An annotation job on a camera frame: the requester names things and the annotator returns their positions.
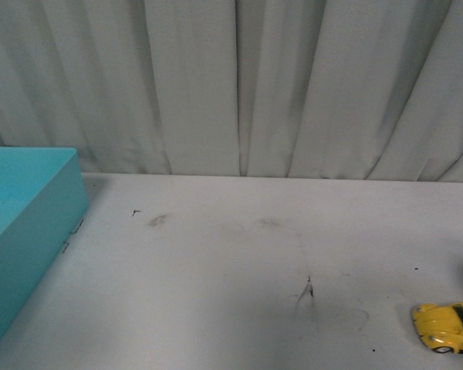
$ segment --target white backdrop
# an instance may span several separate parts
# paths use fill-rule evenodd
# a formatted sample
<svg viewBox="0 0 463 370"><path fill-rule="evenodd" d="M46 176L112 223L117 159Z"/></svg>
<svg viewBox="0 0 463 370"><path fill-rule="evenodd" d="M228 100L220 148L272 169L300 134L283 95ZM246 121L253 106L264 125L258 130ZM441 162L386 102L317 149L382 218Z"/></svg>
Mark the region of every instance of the white backdrop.
<svg viewBox="0 0 463 370"><path fill-rule="evenodd" d="M463 0L0 0L0 146L85 171L463 181Z"/></svg>

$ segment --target table surface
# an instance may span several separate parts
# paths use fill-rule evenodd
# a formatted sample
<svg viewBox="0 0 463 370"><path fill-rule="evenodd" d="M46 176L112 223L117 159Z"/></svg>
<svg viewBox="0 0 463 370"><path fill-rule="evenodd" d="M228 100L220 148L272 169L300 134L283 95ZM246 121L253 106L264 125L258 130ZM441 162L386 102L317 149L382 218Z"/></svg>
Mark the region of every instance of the table surface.
<svg viewBox="0 0 463 370"><path fill-rule="evenodd" d="M463 183L83 178L0 369L463 368L410 315L463 301Z"/></svg>

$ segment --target toy car wheel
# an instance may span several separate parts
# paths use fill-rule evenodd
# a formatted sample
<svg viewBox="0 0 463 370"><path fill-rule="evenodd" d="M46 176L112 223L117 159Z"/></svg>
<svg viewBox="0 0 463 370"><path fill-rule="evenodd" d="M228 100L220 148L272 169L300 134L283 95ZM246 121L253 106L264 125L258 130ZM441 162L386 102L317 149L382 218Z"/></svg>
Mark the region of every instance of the toy car wheel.
<svg viewBox="0 0 463 370"><path fill-rule="evenodd" d="M448 352L453 352L453 348L451 348L451 347L437 347L437 348L433 348L432 351L437 352L437 353L448 353Z"/></svg>

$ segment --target yellow toy car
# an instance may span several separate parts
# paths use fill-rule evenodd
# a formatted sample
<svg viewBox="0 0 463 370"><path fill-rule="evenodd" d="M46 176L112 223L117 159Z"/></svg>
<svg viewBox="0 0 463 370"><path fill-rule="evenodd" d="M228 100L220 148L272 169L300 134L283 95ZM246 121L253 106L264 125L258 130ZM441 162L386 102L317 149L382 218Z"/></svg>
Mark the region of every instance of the yellow toy car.
<svg viewBox="0 0 463 370"><path fill-rule="evenodd" d="M437 353L463 353L463 302L449 306L421 304L412 311L420 339Z"/></svg>

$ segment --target teal box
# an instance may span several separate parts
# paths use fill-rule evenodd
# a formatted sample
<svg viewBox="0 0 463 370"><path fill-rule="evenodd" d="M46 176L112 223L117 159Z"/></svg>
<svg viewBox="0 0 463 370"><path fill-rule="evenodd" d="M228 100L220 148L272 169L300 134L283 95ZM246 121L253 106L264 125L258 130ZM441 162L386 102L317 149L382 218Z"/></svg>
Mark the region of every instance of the teal box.
<svg viewBox="0 0 463 370"><path fill-rule="evenodd" d="M0 338L86 208L75 149L0 148Z"/></svg>

